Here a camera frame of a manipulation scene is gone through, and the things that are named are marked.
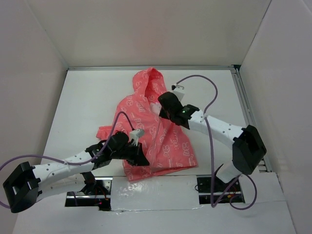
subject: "purple cable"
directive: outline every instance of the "purple cable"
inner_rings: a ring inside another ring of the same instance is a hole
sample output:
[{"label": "purple cable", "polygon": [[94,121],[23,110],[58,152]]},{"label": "purple cable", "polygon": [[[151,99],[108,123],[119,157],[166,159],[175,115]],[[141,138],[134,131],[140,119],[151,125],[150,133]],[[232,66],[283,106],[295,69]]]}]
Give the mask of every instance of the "purple cable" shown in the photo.
[{"label": "purple cable", "polygon": [[78,202],[77,202],[77,197],[76,197],[76,194],[75,194],[75,192],[70,192],[72,195],[73,195],[73,197],[74,197],[74,200],[75,200],[75,206],[78,206]]},{"label": "purple cable", "polygon": [[[217,86],[215,85],[215,83],[209,79],[208,77],[205,77],[205,76],[202,76],[202,75],[191,75],[191,76],[188,76],[188,77],[185,77],[183,78],[182,80],[179,80],[176,84],[179,84],[181,83],[182,81],[188,79],[188,78],[191,78],[191,77],[201,77],[201,78],[204,78],[206,80],[208,80],[215,88],[215,96],[214,96],[214,99],[205,107],[204,109],[204,114],[207,112],[208,108],[215,102],[217,96],[218,96],[218,88]],[[238,181],[239,179],[239,176],[237,176],[227,187],[226,189],[223,191],[223,193],[218,197],[217,201],[214,203],[214,188],[215,188],[215,153],[214,153],[214,144],[213,144],[213,135],[212,135],[212,132],[211,132],[211,127],[209,125],[209,122],[207,120],[207,117],[204,118],[205,119],[205,122],[206,122],[206,125],[207,125],[207,129],[208,129],[208,134],[209,134],[209,142],[210,142],[210,153],[211,153],[211,187],[210,187],[210,190],[211,190],[211,196],[210,196],[210,204],[211,206],[214,208],[217,206],[217,204],[220,202],[220,200],[224,197],[225,193]],[[230,199],[230,205],[237,209],[237,210],[246,210],[246,209],[249,209],[251,206],[254,205],[256,199],[257,199],[257,187],[253,181],[253,179],[249,176],[249,175],[245,175],[247,176],[247,178],[252,182],[253,184],[253,187],[254,187],[254,199],[252,201],[252,203],[247,206],[247,207],[243,207],[243,208],[239,208],[239,207],[235,207],[233,204],[232,204],[232,200],[239,196],[239,195],[235,195],[235,196],[232,196],[231,199]]]},{"label": "purple cable", "polygon": [[[126,114],[125,112],[123,112],[123,111],[120,111],[120,112],[117,114],[116,118],[115,118],[115,121],[114,121],[114,123],[113,123],[113,125],[112,125],[111,132],[109,133],[108,138],[107,138],[105,144],[103,145],[102,149],[100,149],[100,151],[99,151],[93,158],[91,158],[90,160],[85,161],[85,162],[67,162],[66,164],[68,164],[68,165],[73,165],[73,166],[79,166],[79,165],[87,164],[87,163],[91,162],[93,159],[95,159],[98,155],[100,155],[100,154],[103,152],[103,150],[105,149],[105,147],[107,146],[107,144],[108,144],[110,138],[112,137],[113,131],[114,131],[115,126],[116,126],[116,123],[117,123],[118,118],[119,118],[119,116],[120,116],[121,114],[124,114],[124,115],[126,116],[128,122],[129,122],[129,124],[130,124],[130,126],[131,126],[131,129],[134,130],[133,125],[132,125],[132,123],[131,123],[129,117],[127,116],[127,114]],[[62,164],[65,163],[65,162],[62,161],[62,160],[59,160],[59,159],[56,159],[56,158],[53,158],[53,157],[43,156],[43,155],[21,155],[21,156],[14,157],[14,158],[12,158],[12,159],[6,161],[4,164],[2,164],[2,165],[0,166],[0,171],[1,171],[7,164],[9,164],[10,162],[15,161],[15,160],[17,160],[17,159],[25,158],[25,157],[44,158],[44,159],[48,159],[48,160],[51,160],[51,161],[59,162],[59,163],[62,163]],[[10,206],[4,204],[4,203],[1,202],[1,201],[0,201],[0,205],[3,206],[3,207],[5,207],[5,208],[8,208],[8,209],[10,208]]]}]

